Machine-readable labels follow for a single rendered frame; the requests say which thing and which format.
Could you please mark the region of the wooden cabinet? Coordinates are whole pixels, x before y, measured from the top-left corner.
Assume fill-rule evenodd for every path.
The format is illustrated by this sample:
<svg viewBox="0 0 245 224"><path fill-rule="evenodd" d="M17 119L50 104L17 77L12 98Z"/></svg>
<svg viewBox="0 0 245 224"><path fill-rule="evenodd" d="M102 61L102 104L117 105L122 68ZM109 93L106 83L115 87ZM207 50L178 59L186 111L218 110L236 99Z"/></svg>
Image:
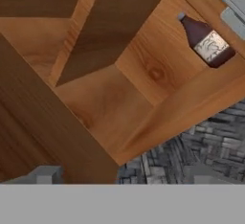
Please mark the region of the wooden cabinet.
<svg viewBox="0 0 245 224"><path fill-rule="evenodd" d="M245 98L245 43L210 67L177 15L199 0L0 0L0 34L122 164Z"/></svg>

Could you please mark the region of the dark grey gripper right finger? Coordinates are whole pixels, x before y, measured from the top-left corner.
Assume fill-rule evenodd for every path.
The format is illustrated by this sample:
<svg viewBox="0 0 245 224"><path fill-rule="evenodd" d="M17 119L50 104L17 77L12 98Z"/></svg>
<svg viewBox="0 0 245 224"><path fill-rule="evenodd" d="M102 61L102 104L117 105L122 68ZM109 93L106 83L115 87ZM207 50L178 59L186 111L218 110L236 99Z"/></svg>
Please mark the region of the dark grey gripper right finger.
<svg viewBox="0 0 245 224"><path fill-rule="evenodd" d="M226 177L202 164L184 167L184 183L196 185L242 185L242 182Z"/></svg>

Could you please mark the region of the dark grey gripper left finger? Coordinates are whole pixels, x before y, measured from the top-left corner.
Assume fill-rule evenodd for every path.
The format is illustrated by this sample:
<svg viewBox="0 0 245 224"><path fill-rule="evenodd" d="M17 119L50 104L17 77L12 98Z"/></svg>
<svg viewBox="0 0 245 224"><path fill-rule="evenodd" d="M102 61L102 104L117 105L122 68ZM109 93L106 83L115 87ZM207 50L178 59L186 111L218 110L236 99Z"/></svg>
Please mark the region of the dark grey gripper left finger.
<svg viewBox="0 0 245 224"><path fill-rule="evenodd" d="M5 181L5 184L40 184L52 185L63 183L63 169L61 166L39 166L29 174Z"/></svg>

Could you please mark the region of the dark wooden cabinet door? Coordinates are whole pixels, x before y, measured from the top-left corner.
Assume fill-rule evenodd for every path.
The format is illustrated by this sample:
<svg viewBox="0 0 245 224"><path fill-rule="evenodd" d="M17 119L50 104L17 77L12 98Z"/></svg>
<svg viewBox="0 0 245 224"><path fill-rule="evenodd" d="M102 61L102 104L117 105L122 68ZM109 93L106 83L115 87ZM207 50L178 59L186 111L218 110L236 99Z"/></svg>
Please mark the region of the dark wooden cabinet door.
<svg viewBox="0 0 245 224"><path fill-rule="evenodd" d="M118 165L0 34L0 182L60 166L68 184L112 184Z"/></svg>

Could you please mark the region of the dark brown bottle, pale label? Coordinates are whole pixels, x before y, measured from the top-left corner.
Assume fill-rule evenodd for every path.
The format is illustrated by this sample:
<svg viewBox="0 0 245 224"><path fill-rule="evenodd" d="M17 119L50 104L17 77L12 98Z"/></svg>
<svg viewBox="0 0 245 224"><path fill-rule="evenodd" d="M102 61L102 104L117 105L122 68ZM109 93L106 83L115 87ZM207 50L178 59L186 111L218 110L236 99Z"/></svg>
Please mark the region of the dark brown bottle, pale label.
<svg viewBox="0 0 245 224"><path fill-rule="evenodd" d="M189 46L210 67L218 68L235 56L235 50L207 23L195 20L183 12L178 14L178 20L186 31Z"/></svg>

